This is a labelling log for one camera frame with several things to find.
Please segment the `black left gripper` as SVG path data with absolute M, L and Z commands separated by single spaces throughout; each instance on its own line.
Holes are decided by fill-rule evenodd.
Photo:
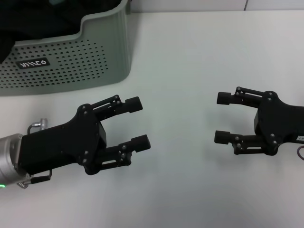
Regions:
M 88 166 L 105 148 L 105 130 L 93 106 L 83 104 L 69 122 L 23 136 L 18 164 L 30 175 L 72 163 Z

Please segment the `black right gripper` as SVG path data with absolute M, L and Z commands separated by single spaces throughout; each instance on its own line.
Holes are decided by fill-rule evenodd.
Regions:
M 281 144 L 304 143 L 304 108 L 282 102 L 274 91 L 260 92 L 238 86 L 234 94 L 218 92 L 217 104 L 257 106 L 256 135 L 215 131 L 214 142 L 231 143 L 234 154 L 274 156 Z

